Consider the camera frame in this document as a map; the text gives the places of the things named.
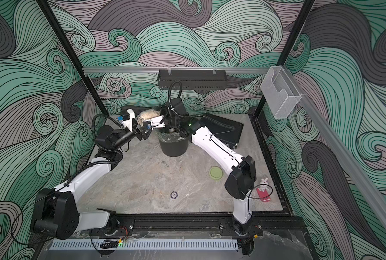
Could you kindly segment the light green jar lid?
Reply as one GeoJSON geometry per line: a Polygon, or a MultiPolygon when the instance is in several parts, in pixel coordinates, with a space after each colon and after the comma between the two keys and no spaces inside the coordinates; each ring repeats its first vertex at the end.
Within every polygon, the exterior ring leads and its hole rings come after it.
{"type": "Polygon", "coordinates": [[[214,166],[209,170],[209,176],[213,180],[220,180],[222,179],[223,175],[224,172],[219,167],[214,166]]]}

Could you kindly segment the clear oatmeal jar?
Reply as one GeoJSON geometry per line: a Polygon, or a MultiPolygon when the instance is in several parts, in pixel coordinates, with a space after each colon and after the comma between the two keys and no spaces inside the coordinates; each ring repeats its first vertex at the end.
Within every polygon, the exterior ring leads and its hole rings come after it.
{"type": "Polygon", "coordinates": [[[155,111],[154,109],[148,109],[148,110],[145,110],[143,112],[141,112],[140,114],[141,117],[144,118],[144,120],[147,120],[147,119],[151,119],[151,118],[154,118],[154,115],[155,115],[155,111]]]}

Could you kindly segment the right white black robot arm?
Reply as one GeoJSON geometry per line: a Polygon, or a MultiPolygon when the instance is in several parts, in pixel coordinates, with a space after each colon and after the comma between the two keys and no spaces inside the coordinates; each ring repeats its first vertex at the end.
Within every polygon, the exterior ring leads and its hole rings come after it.
{"type": "Polygon", "coordinates": [[[240,235],[250,230],[252,213],[249,196],[255,188],[256,167],[251,156],[242,156],[227,147],[203,122],[203,118],[229,130],[232,126],[218,122],[208,115],[188,115],[181,99],[169,99],[153,112],[151,128],[174,130],[182,138],[204,150],[228,175],[224,187],[234,199],[233,229],[240,235]]]}

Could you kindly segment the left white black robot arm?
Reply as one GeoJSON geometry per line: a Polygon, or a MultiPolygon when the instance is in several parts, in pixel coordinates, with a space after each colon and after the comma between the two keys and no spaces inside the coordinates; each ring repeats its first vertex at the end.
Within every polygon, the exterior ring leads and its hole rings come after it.
{"type": "Polygon", "coordinates": [[[128,109],[113,119],[104,114],[92,120],[93,136],[98,152],[81,170],[54,188],[44,188],[37,193],[30,230],[35,234],[68,239],[85,230],[100,230],[107,236],[117,233],[120,225],[116,212],[97,209],[79,212],[77,202],[101,177],[114,169],[123,159],[120,150],[134,138],[146,140],[153,130],[152,118],[160,117],[154,109],[138,115],[128,109]]]}

